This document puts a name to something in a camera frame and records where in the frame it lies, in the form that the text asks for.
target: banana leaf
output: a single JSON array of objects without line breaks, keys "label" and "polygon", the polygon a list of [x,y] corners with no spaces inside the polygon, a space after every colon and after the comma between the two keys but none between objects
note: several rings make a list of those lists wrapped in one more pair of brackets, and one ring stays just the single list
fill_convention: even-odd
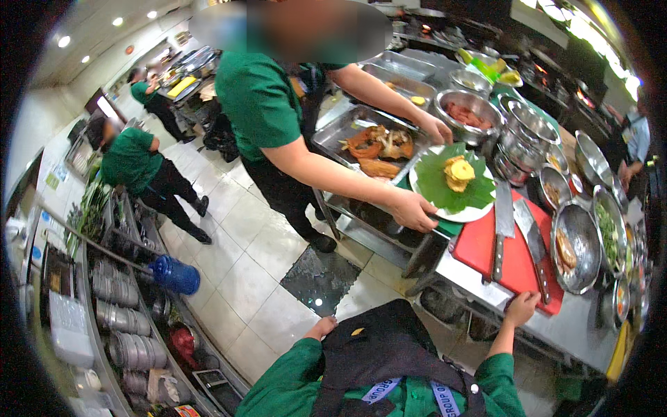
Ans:
[{"label": "banana leaf", "polygon": [[[447,186],[444,173],[445,161],[459,155],[463,155],[475,171],[475,179],[468,182],[462,193],[454,192]],[[484,177],[485,170],[484,157],[476,159],[473,152],[466,151],[463,142],[445,147],[440,154],[429,149],[415,165],[420,193],[434,206],[445,209],[449,214],[462,212],[466,207],[482,209],[495,200],[491,193],[496,185],[492,179]]]}]

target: kitchen knife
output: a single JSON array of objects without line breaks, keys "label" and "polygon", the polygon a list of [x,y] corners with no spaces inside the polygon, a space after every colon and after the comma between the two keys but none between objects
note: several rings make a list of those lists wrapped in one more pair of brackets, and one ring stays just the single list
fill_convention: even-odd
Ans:
[{"label": "kitchen knife", "polygon": [[538,287],[542,294],[542,303],[547,305],[551,302],[551,295],[549,294],[545,271],[546,268],[550,267],[551,260],[546,255],[542,233],[533,214],[530,212],[526,200],[518,199],[514,202],[514,220],[516,220],[516,224],[519,226],[519,230],[521,230],[521,234],[524,235],[524,239],[526,239],[526,243],[528,244],[530,257],[533,259],[535,272],[538,276]]},{"label": "kitchen knife", "polygon": [[505,238],[514,239],[514,216],[512,215],[512,191],[507,181],[496,180],[496,241],[491,279],[499,282],[502,278],[502,260]]}]

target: green polo shirt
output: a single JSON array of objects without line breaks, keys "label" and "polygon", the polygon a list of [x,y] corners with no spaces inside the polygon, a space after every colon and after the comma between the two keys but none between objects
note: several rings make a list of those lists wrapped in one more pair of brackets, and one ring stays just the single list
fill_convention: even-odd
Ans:
[{"label": "green polo shirt", "polygon": [[[236,417],[308,417],[319,389],[318,364],[323,361],[322,344],[315,339],[301,339],[287,353],[278,358],[247,393]],[[514,358],[497,354],[488,358],[475,373],[482,389],[486,412],[490,417],[525,416],[514,386]],[[345,398],[361,399],[370,386],[345,393]],[[454,401],[462,413],[465,398],[452,391]],[[426,417],[440,413],[433,390],[423,378],[407,377],[387,395],[396,408],[388,417]]]},{"label": "green polo shirt", "polygon": [[164,157],[148,149],[153,135],[134,127],[123,130],[102,158],[102,180],[113,187],[123,184],[139,195],[153,181]]},{"label": "green polo shirt", "polygon": [[130,93],[132,93],[132,97],[134,97],[135,100],[137,100],[143,105],[146,105],[157,94],[157,89],[153,90],[153,92],[150,94],[146,94],[146,89],[148,87],[149,87],[148,83],[144,81],[139,81],[138,83],[132,84],[132,86],[130,86],[129,88],[129,91]]},{"label": "green polo shirt", "polygon": [[[315,64],[302,63],[302,69]],[[322,64],[340,69],[347,64]],[[325,74],[316,66],[318,82]],[[239,152],[250,161],[263,160],[260,148],[279,147],[301,136],[301,105],[287,73],[261,53],[225,51],[215,76],[215,92],[231,122]]]}]

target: blue bottle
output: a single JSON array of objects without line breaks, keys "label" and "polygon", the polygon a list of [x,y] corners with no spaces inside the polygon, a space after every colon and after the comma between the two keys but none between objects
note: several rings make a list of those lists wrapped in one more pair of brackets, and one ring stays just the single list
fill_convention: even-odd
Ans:
[{"label": "blue bottle", "polygon": [[192,265],[185,265],[169,255],[161,255],[148,264],[153,270],[155,282],[168,290],[191,296],[199,289],[199,271]]}]

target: black pants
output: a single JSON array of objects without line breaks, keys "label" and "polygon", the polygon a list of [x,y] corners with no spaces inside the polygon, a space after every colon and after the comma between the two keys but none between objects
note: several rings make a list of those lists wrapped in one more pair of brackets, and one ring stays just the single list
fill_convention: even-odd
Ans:
[{"label": "black pants", "polygon": [[153,181],[143,190],[140,197],[145,205],[166,215],[176,226],[190,233],[196,226],[190,221],[174,195],[180,195],[190,204],[197,201],[197,193],[192,184],[183,178],[172,161],[165,158]]},{"label": "black pants", "polygon": [[282,172],[268,159],[252,162],[241,156],[241,161],[269,206],[284,214],[299,236],[308,240],[319,234],[305,216],[309,203],[320,211],[311,187]]},{"label": "black pants", "polygon": [[178,127],[176,123],[176,117],[173,115],[169,109],[168,99],[162,97],[160,94],[156,94],[151,101],[146,103],[146,111],[157,116],[158,119],[162,122],[162,125],[165,127],[165,130],[169,132],[178,142],[185,140],[185,135],[181,132],[181,128]]}]

